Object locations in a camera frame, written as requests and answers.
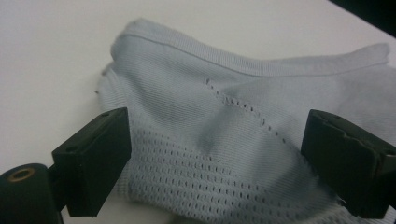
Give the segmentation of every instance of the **light blue fabric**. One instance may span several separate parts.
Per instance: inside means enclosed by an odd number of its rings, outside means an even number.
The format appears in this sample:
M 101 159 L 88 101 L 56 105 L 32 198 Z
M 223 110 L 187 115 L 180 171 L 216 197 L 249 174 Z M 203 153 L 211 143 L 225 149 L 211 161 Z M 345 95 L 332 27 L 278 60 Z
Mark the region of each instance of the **light blue fabric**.
M 129 110 L 119 194 L 209 223 L 393 223 L 392 208 L 383 220 L 350 215 L 300 154 L 312 108 L 395 145 L 388 51 L 257 61 L 130 23 L 98 88 L 104 110 Z

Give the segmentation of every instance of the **white table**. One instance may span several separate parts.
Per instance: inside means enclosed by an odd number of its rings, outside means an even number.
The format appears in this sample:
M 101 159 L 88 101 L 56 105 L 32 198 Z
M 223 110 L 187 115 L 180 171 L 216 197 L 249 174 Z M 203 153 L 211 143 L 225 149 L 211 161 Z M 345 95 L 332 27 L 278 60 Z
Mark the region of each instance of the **white table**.
M 144 17 L 256 59 L 328 55 L 396 39 L 325 0 L 0 1 L 0 174 L 51 151 L 100 114 L 94 91 L 110 46 Z M 166 223 L 161 209 L 107 200 L 97 218 L 65 223 Z

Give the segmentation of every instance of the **knit fabric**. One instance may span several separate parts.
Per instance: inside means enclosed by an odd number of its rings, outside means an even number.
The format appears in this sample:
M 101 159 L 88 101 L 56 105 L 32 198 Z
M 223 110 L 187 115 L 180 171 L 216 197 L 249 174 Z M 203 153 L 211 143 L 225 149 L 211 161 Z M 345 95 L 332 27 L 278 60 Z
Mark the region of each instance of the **knit fabric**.
M 159 24 L 130 23 L 99 84 L 127 106 L 132 158 L 116 190 L 208 223 L 393 223 L 353 217 L 300 154 L 310 109 L 396 144 L 396 71 L 385 44 L 258 61 Z

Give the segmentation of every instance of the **white surface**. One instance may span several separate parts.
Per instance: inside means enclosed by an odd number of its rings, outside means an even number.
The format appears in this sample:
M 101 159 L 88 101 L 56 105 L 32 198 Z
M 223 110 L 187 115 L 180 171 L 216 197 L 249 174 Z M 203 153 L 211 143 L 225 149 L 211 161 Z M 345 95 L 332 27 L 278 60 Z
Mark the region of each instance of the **white surface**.
M 94 93 L 127 22 L 146 19 L 256 59 L 349 52 L 396 39 L 325 0 L 0 1 L 0 173 L 52 164 L 51 151 L 100 113 Z M 108 200 L 97 218 L 166 223 L 171 215 Z

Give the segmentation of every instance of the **perforated fabric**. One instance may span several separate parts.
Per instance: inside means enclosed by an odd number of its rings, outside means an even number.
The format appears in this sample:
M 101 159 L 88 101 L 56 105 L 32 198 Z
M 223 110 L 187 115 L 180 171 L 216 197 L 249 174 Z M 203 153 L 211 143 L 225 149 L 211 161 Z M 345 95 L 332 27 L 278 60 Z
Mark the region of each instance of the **perforated fabric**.
M 208 223 L 393 223 L 353 217 L 300 154 L 309 109 L 396 144 L 388 46 L 257 61 L 159 24 L 130 23 L 99 84 L 127 106 L 132 158 L 116 190 Z

